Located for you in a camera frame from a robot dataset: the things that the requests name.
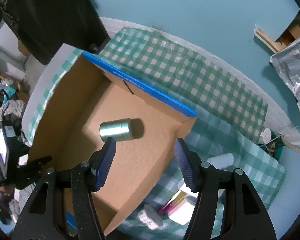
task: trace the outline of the metal screw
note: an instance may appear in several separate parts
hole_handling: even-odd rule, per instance
[[[208,167],[210,167],[210,163],[208,163],[208,162],[202,162],[201,166],[204,167],[204,168],[208,168]]]
[[[80,166],[85,168],[88,167],[90,165],[90,163],[88,161],[83,161],[82,163],[80,163]]]
[[[54,173],[55,169],[54,168],[47,168],[47,174],[52,174]]]
[[[243,174],[243,170],[241,170],[241,169],[236,169],[236,170],[235,170],[235,173],[238,174],[238,175],[242,175],[242,174]]]

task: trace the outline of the metal cylinder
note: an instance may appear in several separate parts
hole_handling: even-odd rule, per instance
[[[116,141],[132,140],[131,119],[122,119],[111,122],[103,122],[100,125],[99,134],[105,142],[109,137]]]

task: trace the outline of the cardboard box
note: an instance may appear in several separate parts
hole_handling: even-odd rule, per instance
[[[175,140],[188,134],[195,116],[178,101],[84,52],[56,86],[29,161],[51,155],[50,167],[73,168],[102,148],[102,122],[140,118],[143,137],[117,142],[106,184],[92,193],[107,235],[147,196],[174,157]],[[67,189],[66,206],[73,214],[71,199]]]

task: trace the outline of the brown cardboard bottom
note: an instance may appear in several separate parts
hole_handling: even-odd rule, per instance
[[[52,118],[56,123],[49,127]],[[144,134],[116,143],[105,186],[92,193],[106,235],[146,197],[173,158],[174,141],[189,132],[194,118],[186,118],[80,57],[56,87],[30,153],[30,159],[51,155],[59,171],[71,169],[102,148],[102,122],[125,118],[141,119]],[[66,191],[66,206],[73,213],[70,190]]]

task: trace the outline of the silver foil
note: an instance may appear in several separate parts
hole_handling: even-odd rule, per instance
[[[297,99],[300,111],[300,38],[272,55],[270,62]]]

